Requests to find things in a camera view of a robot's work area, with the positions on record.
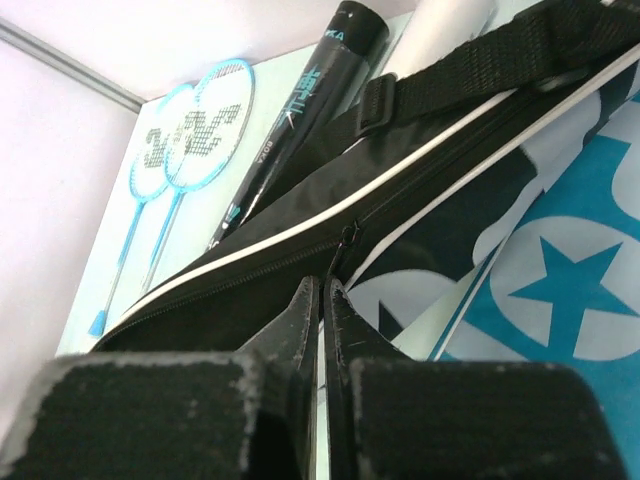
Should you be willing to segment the black sport racket bag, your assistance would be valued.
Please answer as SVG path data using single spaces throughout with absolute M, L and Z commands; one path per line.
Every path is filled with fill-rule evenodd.
M 334 276 L 411 322 L 639 89 L 635 1 L 542 1 L 314 134 L 251 218 L 131 306 L 99 352 L 232 351 Z

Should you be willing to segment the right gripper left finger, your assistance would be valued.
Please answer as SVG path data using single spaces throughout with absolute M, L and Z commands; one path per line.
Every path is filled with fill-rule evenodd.
M 1 445 L 5 479 L 312 479 L 320 285 L 234 352 L 63 356 Z

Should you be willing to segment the blue racket bag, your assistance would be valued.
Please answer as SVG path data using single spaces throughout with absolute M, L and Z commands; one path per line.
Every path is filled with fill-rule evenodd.
M 638 365 L 637 100 L 532 205 L 435 355 Z

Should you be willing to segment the black shuttlecock tube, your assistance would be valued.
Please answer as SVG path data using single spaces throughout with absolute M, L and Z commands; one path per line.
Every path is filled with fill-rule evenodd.
M 389 36 L 385 21 L 357 1 L 342 1 L 281 108 L 207 246 L 249 217 L 270 181 L 306 138 L 351 103 Z

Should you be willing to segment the blue racket right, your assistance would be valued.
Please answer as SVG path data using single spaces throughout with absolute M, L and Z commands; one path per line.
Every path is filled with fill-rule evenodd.
M 255 78 L 243 59 L 214 65 L 189 90 L 188 104 L 173 128 L 163 154 L 163 173 L 172 200 L 141 286 L 147 292 L 184 197 L 212 182 L 230 162 L 253 104 Z

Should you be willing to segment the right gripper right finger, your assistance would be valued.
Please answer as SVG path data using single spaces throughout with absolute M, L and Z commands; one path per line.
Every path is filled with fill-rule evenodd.
M 596 397 L 554 363 L 429 362 L 323 293 L 333 479 L 621 479 Z

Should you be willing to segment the white shuttlecock tube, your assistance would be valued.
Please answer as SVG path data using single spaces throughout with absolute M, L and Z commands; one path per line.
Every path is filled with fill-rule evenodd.
M 492 0 L 420 1 L 382 74 L 406 78 L 481 34 L 496 10 Z

